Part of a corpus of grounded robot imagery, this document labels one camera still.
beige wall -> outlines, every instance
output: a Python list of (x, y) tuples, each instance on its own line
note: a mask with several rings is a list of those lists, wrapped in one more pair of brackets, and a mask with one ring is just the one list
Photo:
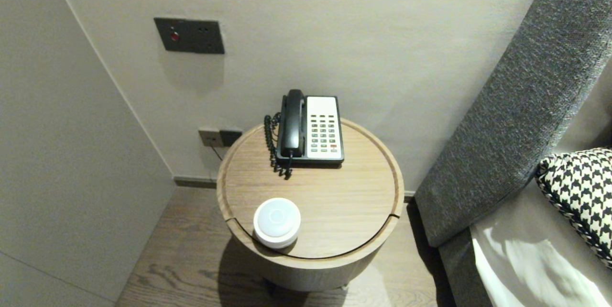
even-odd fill
[(112, 306), (170, 171), (66, 0), (0, 9), (0, 305)]
[[(532, 0), (68, 0), (175, 175), (214, 178), (197, 128), (247, 130), (282, 94), (339, 96), (415, 190)], [(225, 56), (166, 52), (153, 17), (216, 19)]]

bed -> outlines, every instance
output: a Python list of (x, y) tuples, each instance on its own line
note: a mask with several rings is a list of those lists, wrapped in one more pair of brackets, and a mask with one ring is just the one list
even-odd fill
[(611, 43), (612, 0), (534, 0), (417, 190), (457, 305), (612, 305), (612, 270), (542, 192), (547, 163), (611, 144)]

wooden side table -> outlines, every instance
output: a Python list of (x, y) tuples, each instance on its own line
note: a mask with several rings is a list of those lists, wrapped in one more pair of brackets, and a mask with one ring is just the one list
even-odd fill
[[(232, 235), (266, 279), (293, 290), (328, 290), (358, 276), (389, 237), (404, 201), (404, 181), (383, 143), (361, 126), (341, 120), (341, 168), (293, 168), (289, 180), (270, 166), (263, 126), (245, 133), (227, 152), (217, 199)], [(273, 197), (292, 200), (302, 224), (297, 241), (271, 250), (254, 239), (253, 215)]]

black and white pillow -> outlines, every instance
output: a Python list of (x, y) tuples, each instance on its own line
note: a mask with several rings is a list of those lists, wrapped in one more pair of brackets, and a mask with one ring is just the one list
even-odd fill
[(549, 202), (612, 269), (612, 149), (549, 156), (540, 163), (536, 180)]

telephone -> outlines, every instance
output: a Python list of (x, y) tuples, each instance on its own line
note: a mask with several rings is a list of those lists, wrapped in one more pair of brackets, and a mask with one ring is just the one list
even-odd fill
[[(278, 124), (278, 134), (273, 133)], [(275, 172), (291, 176), (291, 165), (338, 167), (344, 161), (338, 98), (304, 96), (292, 89), (281, 112), (264, 118), (266, 142)]]

